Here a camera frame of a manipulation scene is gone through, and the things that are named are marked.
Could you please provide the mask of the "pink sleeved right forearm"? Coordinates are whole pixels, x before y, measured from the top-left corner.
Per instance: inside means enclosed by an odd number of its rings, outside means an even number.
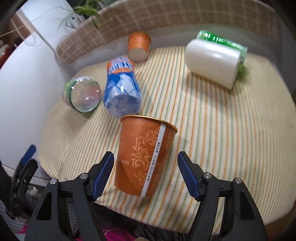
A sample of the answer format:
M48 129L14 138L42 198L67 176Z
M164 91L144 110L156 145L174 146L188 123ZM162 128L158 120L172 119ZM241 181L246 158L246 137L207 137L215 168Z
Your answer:
M120 228L102 227L107 241L134 241L136 237Z

